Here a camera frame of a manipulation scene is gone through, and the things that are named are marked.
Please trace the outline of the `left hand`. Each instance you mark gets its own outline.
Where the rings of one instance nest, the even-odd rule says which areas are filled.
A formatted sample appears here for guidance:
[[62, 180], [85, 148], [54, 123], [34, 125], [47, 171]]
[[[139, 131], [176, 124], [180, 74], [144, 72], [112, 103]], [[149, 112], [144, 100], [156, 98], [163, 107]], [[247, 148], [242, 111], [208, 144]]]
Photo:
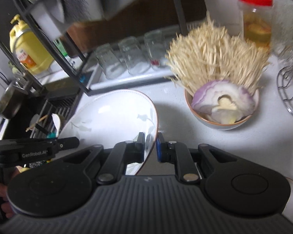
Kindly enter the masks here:
[[0, 169], [0, 223], [3, 223], [15, 215], [7, 199], [7, 183], [9, 183], [19, 173], [20, 172], [17, 167], [3, 170]]

